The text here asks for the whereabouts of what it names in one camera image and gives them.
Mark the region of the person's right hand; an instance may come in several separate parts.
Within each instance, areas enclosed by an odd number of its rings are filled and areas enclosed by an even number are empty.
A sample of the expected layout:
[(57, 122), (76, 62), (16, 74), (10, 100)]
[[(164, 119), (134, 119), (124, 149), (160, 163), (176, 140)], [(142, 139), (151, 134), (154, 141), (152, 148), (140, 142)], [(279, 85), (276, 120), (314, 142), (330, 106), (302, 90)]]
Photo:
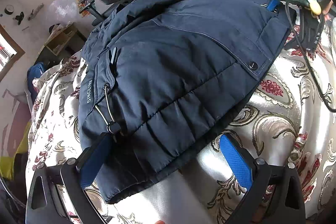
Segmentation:
[(333, 1), (331, 0), (329, 4), (326, 5), (326, 7), (322, 11), (323, 15), (331, 15), (333, 17), (336, 17), (335, 14), (335, 5)]

